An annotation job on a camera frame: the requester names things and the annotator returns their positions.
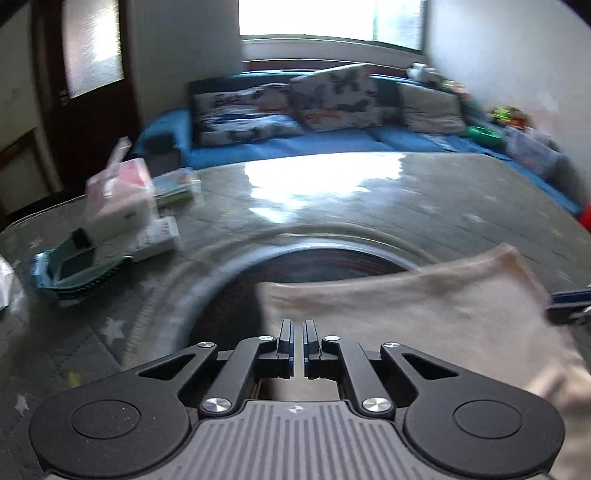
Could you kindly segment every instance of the white plastic bag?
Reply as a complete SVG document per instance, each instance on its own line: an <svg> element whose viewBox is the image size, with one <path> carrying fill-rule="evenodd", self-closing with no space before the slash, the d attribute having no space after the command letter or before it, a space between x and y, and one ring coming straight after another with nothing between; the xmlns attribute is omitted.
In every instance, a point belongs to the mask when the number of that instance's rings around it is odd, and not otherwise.
<svg viewBox="0 0 591 480"><path fill-rule="evenodd" d="M95 245L138 230L158 216L144 159L122 162L130 147L129 139L121 138L106 168L86 182L84 229Z"/></svg>

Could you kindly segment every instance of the green toy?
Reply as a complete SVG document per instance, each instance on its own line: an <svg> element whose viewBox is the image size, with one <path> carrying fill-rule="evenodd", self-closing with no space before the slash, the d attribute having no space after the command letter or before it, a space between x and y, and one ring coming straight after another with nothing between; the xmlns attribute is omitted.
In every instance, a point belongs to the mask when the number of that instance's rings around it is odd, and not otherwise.
<svg viewBox="0 0 591 480"><path fill-rule="evenodd" d="M505 147L505 139L494 130L482 127L468 127L468 136L481 147L492 150L502 150Z"/></svg>

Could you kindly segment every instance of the beige cloth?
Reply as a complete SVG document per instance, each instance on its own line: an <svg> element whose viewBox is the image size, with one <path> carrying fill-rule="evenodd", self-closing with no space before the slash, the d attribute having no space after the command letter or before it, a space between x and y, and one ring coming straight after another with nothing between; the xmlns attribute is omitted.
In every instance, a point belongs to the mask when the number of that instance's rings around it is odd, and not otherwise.
<svg viewBox="0 0 591 480"><path fill-rule="evenodd" d="M515 248L501 245L474 258L397 275L263 283L258 295L270 329L283 319L313 319L319 337L356 339L375 351L383 342L396 341L547 396L565 417L568 437L553 474L558 480L591 478L590 460L583 458L591 452L591 381L582 374L583 361L566 327L546 321L549 295ZM298 363L295 370L301 371ZM333 385L282 383L279 398L333 399ZM584 455L578 454L583 448ZM568 467L572 457L585 470Z"/></svg>

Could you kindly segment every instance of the blue sofa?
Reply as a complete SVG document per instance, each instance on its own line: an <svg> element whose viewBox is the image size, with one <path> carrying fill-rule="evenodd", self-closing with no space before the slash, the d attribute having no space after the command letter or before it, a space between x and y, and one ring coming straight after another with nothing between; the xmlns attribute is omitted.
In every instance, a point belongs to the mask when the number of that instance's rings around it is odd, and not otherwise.
<svg viewBox="0 0 591 480"><path fill-rule="evenodd" d="M195 170L268 158L295 157L324 153L363 152L363 151L402 151L402 152L446 152L481 153L504 160L507 166L521 173L544 190L572 215L578 216L582 207L566 194L513 162L510 157L483 148L468 138L459 135L444 135L445 144L435 142L425 135L404 127L401 116L388 125L366 129L346 128L330 132L314 132L304 128L306 133L298 137L268 138L265 140L224 145L221 147L199 146L199 133L194 131L193 96L206 92L229 92L242 90L264 83L288 83L295 76L310 73L312 70L268 70L246 72L228 77L198 80L189 84L189 106L163 113L139 136L135 146L136 155L162 155L173 149L178 150L184 166ZM372 76L378 85L381 106L400 107L402 105L398 84L415 83L412 80Z"/></svg>

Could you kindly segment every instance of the metal screw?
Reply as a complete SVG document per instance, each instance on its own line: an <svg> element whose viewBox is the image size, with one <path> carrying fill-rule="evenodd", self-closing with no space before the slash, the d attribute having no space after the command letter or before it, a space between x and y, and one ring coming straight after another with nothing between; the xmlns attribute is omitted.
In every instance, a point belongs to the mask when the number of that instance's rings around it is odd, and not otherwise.
<svg viewBox="0 0 591 480"><path fill-rule="evenodd" d="M373 413L380 413L392 408L392 402L382 397L368 398L367 400L363 401L362 405L367 411L371 411Z"/></svg>
<svg viewBox="0 0 591 480"><path fill-rule="evenodd" d="M210 411L211 413L222 413L228 411L232 406L232 402L225 398L213 397L204 400L201 404L203 410Z"/></svg>

